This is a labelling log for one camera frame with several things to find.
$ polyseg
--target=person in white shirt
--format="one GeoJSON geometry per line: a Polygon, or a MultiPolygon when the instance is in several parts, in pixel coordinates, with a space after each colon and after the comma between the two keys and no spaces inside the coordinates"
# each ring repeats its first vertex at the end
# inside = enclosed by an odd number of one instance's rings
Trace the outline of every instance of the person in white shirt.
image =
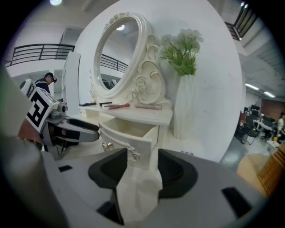
{"type": "Polygon", "coordinates": [[[281,112],[280,119],[278,120],[278,124],[277,124],[277,137],[280,136],[280,133],[282,129],[284,128],[284,122],[285,122],[285,113],[281,112]]]}

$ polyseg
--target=ceiling light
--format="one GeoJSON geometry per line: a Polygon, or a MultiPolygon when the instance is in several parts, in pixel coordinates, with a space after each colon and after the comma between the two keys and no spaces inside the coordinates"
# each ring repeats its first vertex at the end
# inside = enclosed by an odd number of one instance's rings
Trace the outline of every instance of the ceiling light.
{"type": "Polygon", "coordinates": [[[49,2],[51,3],[51,5],[59,5],[62,0],[49,0],[49,2]]]}
{"type": "Polygon", "coordinates": [[[271,98],[275,98],[275,96],[273,94],[271,94],[270,92],[264,92],[264,94],[271,97],[271,98]]]}
{"type": "Polygon", "coordinates": [[[125,26],[122,24],[119,28],[117,28],[118,31],[121,31],[125,28],[125,26]]]}
{"type": "Polygon", "coordinates": [[[253,85],[251,85],[251,84],[248,84],[248,83],[246,83],[245,86],[247,86],[247,87],[249,87],[249,88],[252,88],[252,89],[254,89],[254,90],[259,90],[259,88],[255,87],[255,86],[253,86],[253,85]]]}

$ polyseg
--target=oval mirror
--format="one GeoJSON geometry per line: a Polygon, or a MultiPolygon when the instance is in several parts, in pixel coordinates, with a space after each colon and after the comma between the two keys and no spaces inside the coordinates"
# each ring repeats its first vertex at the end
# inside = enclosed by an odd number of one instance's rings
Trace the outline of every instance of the oval mirror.
{"type": "Polygon", "coordinates": [[[99,81],[104,89],[110,90],[124,76],[138,41],[138,24],[128,19],[109,35],[106,40],[99,66],[99,81]]]}

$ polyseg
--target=office floor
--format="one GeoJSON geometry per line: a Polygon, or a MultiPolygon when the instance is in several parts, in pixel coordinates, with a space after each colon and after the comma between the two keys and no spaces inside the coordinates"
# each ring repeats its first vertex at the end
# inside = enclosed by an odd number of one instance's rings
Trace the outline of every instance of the office floor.
{"type": "MultiPolygon", "coordinates": [[[[248,137],[247,139],[250,143],[253,138],[248,137]]],[[[269,153],[265,150],[266,142],[262,141],[261,138],[256,138],[252,145],[248,142],[242,144],[236,137],[232,138],[232,141],[222,157],[220,164],[225,167],[237,171],[240,161],[249,154],[262,154],[269,156],[269,153]]]]}

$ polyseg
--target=black metal railing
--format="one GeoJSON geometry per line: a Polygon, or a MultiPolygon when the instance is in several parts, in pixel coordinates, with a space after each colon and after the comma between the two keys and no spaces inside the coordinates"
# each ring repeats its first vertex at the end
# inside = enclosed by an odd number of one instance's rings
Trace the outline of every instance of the black metal railing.
{"type": "Polygon", "coordinates": [[[19,63],[47,60],[47,59],[67,59],[69,52],[74,51],[73,45],[62,44],[33,44],[14,48],[11,61],[5,62],[6,67],[19,63]]]}
{"type": "Polygon", "coordinates": [[[104,54],[101,55],[100,66],[108,67],[123,73],[128,68],[127,64],[104,54]]]}
{"type": "Polygon", "coordinates": [[[256,21],[258,16],[250,8],[249,4],[244,1],[241,4],[240,13],[237,16],[237,19],[234,24],[226,23],[232,37],[235,40],[241,40],[247,31],[251,28],[253,23],[256,21]]]}

